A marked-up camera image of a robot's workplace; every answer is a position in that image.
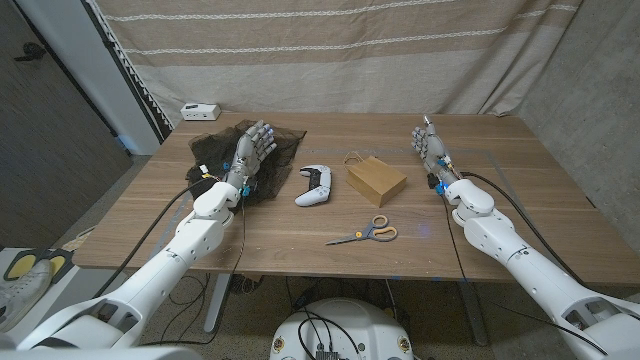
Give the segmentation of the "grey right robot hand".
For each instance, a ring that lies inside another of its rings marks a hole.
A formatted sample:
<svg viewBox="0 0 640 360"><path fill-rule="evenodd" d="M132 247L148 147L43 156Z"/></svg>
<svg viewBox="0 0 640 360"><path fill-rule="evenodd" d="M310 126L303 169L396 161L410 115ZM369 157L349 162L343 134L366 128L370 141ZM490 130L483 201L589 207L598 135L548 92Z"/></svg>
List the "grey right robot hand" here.
<svg viewBox="0 0 640 360"><path fill-rule="evenodd" d="M428 186L439 195L461 176L455 170L450 154L436 134L435 124L428 115L423 116L424 126L412 131L411 146L419 154L426 169Z"/></svg>

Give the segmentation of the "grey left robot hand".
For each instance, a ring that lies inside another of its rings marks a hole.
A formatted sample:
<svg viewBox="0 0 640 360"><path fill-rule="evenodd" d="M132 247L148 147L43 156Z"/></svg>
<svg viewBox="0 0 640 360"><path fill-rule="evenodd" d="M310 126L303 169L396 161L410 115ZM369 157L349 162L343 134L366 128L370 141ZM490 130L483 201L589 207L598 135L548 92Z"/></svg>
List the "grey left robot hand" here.
<svg viewBox="0 0 640 360"><path fill-rule="evenodd" d="M243 191L247 182L259 171L261 163L273 152L277 144L274 130L268 123L259 120L239 138L236 150L224 181Z"/></svg>

